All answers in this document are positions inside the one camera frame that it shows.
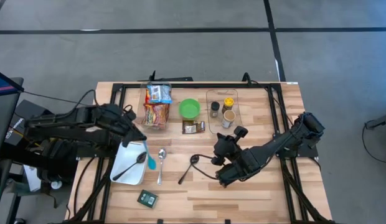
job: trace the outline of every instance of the wooden table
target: wooden table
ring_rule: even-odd
[[[100,82],[96,88],[98,102],[108,103],[113,82]],[[282,83],[283,97],[287,114],[291,119],[304,111],[304,105],[295,83]],[[174,104],[169,114],[169,127],[160,133],[149,133],[148,146],[152,157],[158,160],[160,147],[167,149],[164,161],[162,185],[157,185],[158,169],[146,169],[141,185],[111,184],[106,223],[156,223],[163,219],[165,223],[224,223],[231,219],[232,223],[289,223],[285,190],[281,175],[280,162],[274,158],[263,171],[246,182],[236,181],[226,189],[215,180],[211,180],[191,169],[182,185],[177,181],[189,166],[189,158],[193,154],[213,156],[216,135],[206,130],[204,133],[183,135],[182,124],[178,114],[178,104],[186,98],[197,98],[201,104],[198,121],[208,123],[206,89],[173,89]],[[242,124],[248,129],[244,139],[239,140],[242,149],[261,146],[268,142],[273,134],[273,123],[267,92],[264,89],[237,89],[238,103],[242,115]],[[140,89],[127,89],[125,105],[131,104],[134,111],[138,108]],[[78,163],[69,207],[73,210],[73,198],[77,180],[88,159]],[[326,218],[331,219],[329,205],[319,167],[311,160],[297,159],[304,193]],[[219,166],[210,160],[201,158],[197,167],[204,172],[215,175]],[[97,169],[95,159],[83,176],[78,190],[78,208],[92,192],[93,181]],[[148,190],[159,196],[154,209],[139,204],[136,200],[140,191]],[[99,217],[102,195],[96,202],[95,218]],[[297,218],[300,218],[298,200],[294,200]]]

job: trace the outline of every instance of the black ladle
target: black ladle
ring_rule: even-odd
[[[193,155],[193,156],[191,157],[191,164],[190,164],[189,168],[187,168],[187,170],[186,170],[186,172],[183,174],[183,176],[179,179],[178,184],[182,184],[182,182],[183,182],[183,180],[185,179],[185,176],[186,176],[186,174],[187,174],[187,171],[189,171],[189,169],[192,167],[193,164],[198,163],[199,159],[200,159],[200,157],[199,157],[198,155]]]
[[[126,171],[128,171],[130,168],[132,168],[136,164],[143,163],[146,160],[146,154],[147,154],[147,152],[142,152],[141,154],[139,154],[136,158],[136,162],[134,164],[132,164],[131,166],[129,166],[128,168],[126,168],[123,172],[120,172],[119,174],[115,175],[113,177],[113,180],[114,181],[118,180],[123,174],[125,174]]]

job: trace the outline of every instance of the computer screen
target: computer screen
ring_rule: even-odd
[[[0,96],[24,91],[23,87],[0,72]]]

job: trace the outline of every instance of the yellow lid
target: yellow lid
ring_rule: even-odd
[[[226,106],[233,106],[233,99],[230,97],[225,98],[224,103]]]

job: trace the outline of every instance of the green bowl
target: green bowl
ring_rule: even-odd
[[[194,119],[200,114],[200,103],[193,99],[182,101],[179,105],[179,114],[185,119]]]

